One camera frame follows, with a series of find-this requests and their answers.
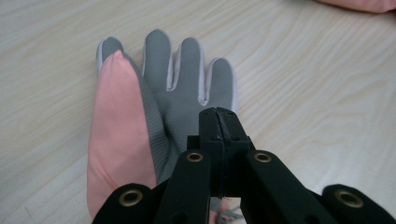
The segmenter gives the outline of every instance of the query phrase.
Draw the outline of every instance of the wood grain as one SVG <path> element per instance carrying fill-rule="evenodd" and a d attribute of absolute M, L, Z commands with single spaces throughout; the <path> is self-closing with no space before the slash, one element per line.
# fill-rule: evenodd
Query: wood grain
<path fill-rule="evenodd" d="M 0 2 L 0 222 L 90 223 L 95 52 L 141 63 L 145 35 L 226 57 L 239 118 L 315 192 L 341 183 L 396 217 L 396 15 L 308 0 Z"/>

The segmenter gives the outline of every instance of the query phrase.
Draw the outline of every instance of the light wood surface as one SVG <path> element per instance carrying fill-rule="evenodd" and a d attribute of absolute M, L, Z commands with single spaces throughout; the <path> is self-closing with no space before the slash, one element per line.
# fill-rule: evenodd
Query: light wood surface
<path fill-rule="evenodd" d="M 114 35 L 141 63 L 155 28 L 231 62 L 247 134 L 307 188 L 345 184 L 396 217 L 395 26 L 308 0 L 1 1 L 0 222 L 91 222 L 96 47 Z"/>

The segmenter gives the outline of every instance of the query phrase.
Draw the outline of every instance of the pink cloth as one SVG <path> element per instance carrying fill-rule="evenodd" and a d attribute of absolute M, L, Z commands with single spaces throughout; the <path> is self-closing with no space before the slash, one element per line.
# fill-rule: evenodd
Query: pink cloth
<path fill-rule="evenodd" d="M 318 0 L 338 7 L 358 11 L 382 13 L 396 9 L 396 0 Z"/>
<path fill-rule="evenodd" d="M 92 217 L 122 185 L 156 186 L 137 74 L 120 51 L 105 60 L 99 73 L 87 172 L 87 202 Z"/>

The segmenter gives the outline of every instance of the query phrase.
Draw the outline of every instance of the table surface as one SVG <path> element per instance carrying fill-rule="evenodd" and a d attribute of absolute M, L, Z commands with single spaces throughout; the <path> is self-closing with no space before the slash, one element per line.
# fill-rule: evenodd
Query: table surface
<path fill-rule="evenodd" d="M 91 222 L 96 47 L 114 35 L 141 64 L 156 28 L 230 61 L 247 134 L 308 189 L 345 184 L 396 217 L 395 26 L 309 0 L 2 1 L 0 222 Z"/>

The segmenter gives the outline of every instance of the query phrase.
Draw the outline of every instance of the glove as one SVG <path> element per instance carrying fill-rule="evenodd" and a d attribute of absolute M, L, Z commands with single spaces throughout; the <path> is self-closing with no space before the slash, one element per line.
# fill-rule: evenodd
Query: glove
<path fill-rule="evenodd" d="M 382 13 L 396 8 L 396 0 L 318 0 L 321 3 L 358 11 Z"/>
<path fill-rule="evenodd" d="M 182 42 L 173 66 L 169 38 L 160 30 L 151 32 L 143 75 L 114 37 L 99 44 L 96 56 L 87 170 L 92 217 L 116 188 L 129 183 L 154 188 L 169 178 L 187 136 L 198 134 L 200 111 L 237 109 L 231 66 L 217 58 L 205 73 L 204 55 L 193 38 Z"/>

